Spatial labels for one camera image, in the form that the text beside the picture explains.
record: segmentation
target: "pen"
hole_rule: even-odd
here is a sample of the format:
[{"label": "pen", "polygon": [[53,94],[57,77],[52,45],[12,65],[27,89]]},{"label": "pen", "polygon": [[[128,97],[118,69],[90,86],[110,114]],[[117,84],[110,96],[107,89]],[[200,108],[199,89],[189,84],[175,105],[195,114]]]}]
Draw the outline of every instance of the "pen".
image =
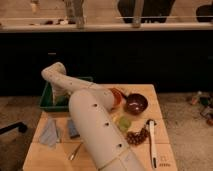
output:
[{"label": "pen", "polygon": [[150,132],[150,139],[151,139],[151,161],[152,161],[152,167],[154,169],[157,168],[157,151],[156,151],[156,145],[155,145],[155,137],[154,137],[154,127],[155,127],[155,121],[154,120],[148,120],[149,125],[149,132]]}]

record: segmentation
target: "orange object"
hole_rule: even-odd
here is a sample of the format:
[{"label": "orange object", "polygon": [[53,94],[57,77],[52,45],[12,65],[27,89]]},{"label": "orange object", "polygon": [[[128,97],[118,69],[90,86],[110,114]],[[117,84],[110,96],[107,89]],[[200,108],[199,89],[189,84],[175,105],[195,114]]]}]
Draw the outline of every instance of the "orange object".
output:
[{"label": "orange object", "polygon": [[122,95],[121,95],[120,91],[116,88],[109,88],[109,90],[113,93],[113,95],[115,97],[114,107],[116,107],[121,103]]}]

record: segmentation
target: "wall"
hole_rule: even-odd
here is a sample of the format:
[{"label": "wall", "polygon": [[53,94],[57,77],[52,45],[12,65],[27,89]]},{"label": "wall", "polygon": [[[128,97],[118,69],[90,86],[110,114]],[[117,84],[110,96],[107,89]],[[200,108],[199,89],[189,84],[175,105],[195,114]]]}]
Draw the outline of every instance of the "wall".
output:
[{"label": "wall", "polygon": [[97,83],[152,83],[157,91],[211,91],[212,31],[0,34],[0,95],[41,95],[41,70],[62,61]]}]

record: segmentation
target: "glass panel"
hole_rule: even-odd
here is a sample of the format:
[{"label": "glass panel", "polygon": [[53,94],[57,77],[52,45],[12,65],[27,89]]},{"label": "glass panel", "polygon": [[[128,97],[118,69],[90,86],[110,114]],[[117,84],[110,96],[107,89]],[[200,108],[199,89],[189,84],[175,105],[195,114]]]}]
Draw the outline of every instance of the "glass panel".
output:
[{"label": "glass panel", "polygon": [[205,26],[212,28],[213,0],[0,0],[0,29],[32,25],[67,30]]}]

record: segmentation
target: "green fruit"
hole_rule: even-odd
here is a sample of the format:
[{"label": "green fruit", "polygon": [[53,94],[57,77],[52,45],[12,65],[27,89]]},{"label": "green fruit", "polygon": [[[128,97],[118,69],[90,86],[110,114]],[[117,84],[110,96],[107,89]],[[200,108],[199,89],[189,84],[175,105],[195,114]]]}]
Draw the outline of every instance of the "green fruit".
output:
[{"label": "green fruit", "polygon": [[131,121],[129,119],[127,119],[125,116],[120,117],[118,121],[118,128],[122,132],[127,132],[130,126],[131,126]]}]

